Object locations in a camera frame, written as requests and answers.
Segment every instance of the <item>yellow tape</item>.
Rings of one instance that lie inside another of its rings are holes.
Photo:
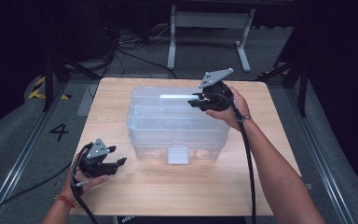
[[[28,98],[38,98],[38,99],[46,99],[46,94],[38,93],[40,87],[45,82],[46,78],[44,75],[42,75],[34,85],[34,89],[32,90],[31,94],[28,96]],[[64,94],[61,99],[62,100],[70,100],[72,95]]]

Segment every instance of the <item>dark floor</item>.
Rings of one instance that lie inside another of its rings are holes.
[[[107,77],[166,77],[180,79],[202,79],[207,71],[233,68],[227,79],[254,80],[264,71],[271,71],[291,29],[252,29],[245,51],[252,68],[251,73],[241,71],[240,60],[233,46],[237,31],[225,30],[220,35],[211,35],[201,30],[186,30],[177,37],[176,64],[174,74],[151,63],[140,61],[117,52]],[[153,63],[166,65],[169,42],[147,45],[142,49],[128,51],[129,54]],[[86,66],[98,63],[84,63]],[[24,90],[25,104],[0,120],[0,199],[21,192],[60,171],[74,156],[83,126],[87,119],[96,81],[82,75],[73,75],[67,85],[56,83],[55,90],[70,94],[70,100],[59,100],[49,113],[42,114],[44,100],[28,96],[40,74]],[[293,95],[295,86],[286,90],[280,85],[282,77],[268,81],[268,88],[277,107],[283,128],[294,151],[305,183],[310,184],[310,194],[327,223],[358,223],[358,177],[348,164],[331,131],[311,85],[306,101],[305,119],[298,115]],[[40,118],[46,122],[40,130],[34,127]],[[58,141],[50,130],[65,124],[69,131]],[[320,161],[315,157],[315,145],[310,141],[307,127],[312,130],[316,147],[333,178],[326,178],[320,170]],[[60,190],[64,175],[59,175],[42,187],[21,195],[0,209],[0,223],[37,223],[51,205],[55,193]],[[111,217],[98,217],[101,223],[111,223]],[[70,217],[70,223],[89,223],[86,216]],[[258,223],[274,223],[273,217],[259,217]]]

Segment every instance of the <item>gray carpet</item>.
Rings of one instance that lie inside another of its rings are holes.
[[[252,29],[245,45],[251,73],[241,71],[240,60],[233,44],[238,38],[237,31],[225,30],[220,35],[211,35],[201,30],[183,31],[177,36],[175,69],[171,72],[161,66],[139,61],[129,55],[117,52],[117,59],[111,64],[106,77],[163,77],[201,79],[206,71],[233,68],[234,73],[227,79],[252,80],[260,72],[270,71],[291,29]],[[166,65],[169,42],[160,40],[142,49],[128,51],[137,57],[153,63]],[[24,90],[27,98],[35,81]],[[273,78],[268,87],[282,120],[290,145],[305,183],[311,184],[311,197],[322,212],[327,223],[341,223],[337,210],[331,202],[321,175],[310,155],[310,146],[296,119],[296,109],[288,100],[286,90],[279,84],[280,78]],[[16,183],[13,195],[45,180],[61,170],[73,158],[78,140],[87,119],[92,103],[92,96],[97,88],[97,81],[90,81],[81,75],[74,76],[65,89],[70,100],[59,100],[48,122],[35,144],[34,151],[21,178]],[[0,121],[0,188],[8,172],[19,157],[28,137],[32,134],[44,100],[26,99],[25,104],[14,110]],[[306,104],[307,121],[315,133],[318,145],[337,181],[342,197],[351,211],[354,223],[358,223],[358,178],[340,150],[320,107],[313,90],[309,88]],[[59,135],[49,131],[65,124],[69,133]],[[59,192],[64,174],[56,177],[42,187],[9,202],[2,209],[0,223],[38,223],[51,205],[54,195]],[[98,217],[101,223],[112,223],[111,217]],[[71,216],[69,223],[90,223],[86,216]],[[258,223],[275,223],[273,217],[259,217]]]

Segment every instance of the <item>human arm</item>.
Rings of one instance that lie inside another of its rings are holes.
[[[64,196],[68,202],[74,203],[76,201],[74,194],[71,190],[71,169],[66,175],[64,186],[59,195]],[[109,175],[101,175],[94,178],[87,178],[81,171],[76,172],[76,180],[85,181],[89,180],[89,183],[83,186],[84,192],[87,192],[94,186],[100,185],[109,179]],[[62,200],[54,200],[53,205],[49,208],[42,224],[63,224],[67,222],[69,213],[72,207],[70,204]]]
[[[234,88],[230,89],[240,113],[250,115],[243,96]],[[222,112],[207,110],[206,113],[240,130],[231,107]],[[301,177],[270,143],[257,124],[252,119],[246,119],[241,125],[246,131],[264,194],[278,222],[324,223]]]

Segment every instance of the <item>printed number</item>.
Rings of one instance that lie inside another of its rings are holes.
[[[61,141],[62,135],[64,133],[69,133],[69,131],[65,130],[66,124],[62,123],[60,124],[57,128],[54,128],[52,130],[50,130],[50,133],[59,133],[60,135],[58,136],[58,140],[57,142]]]

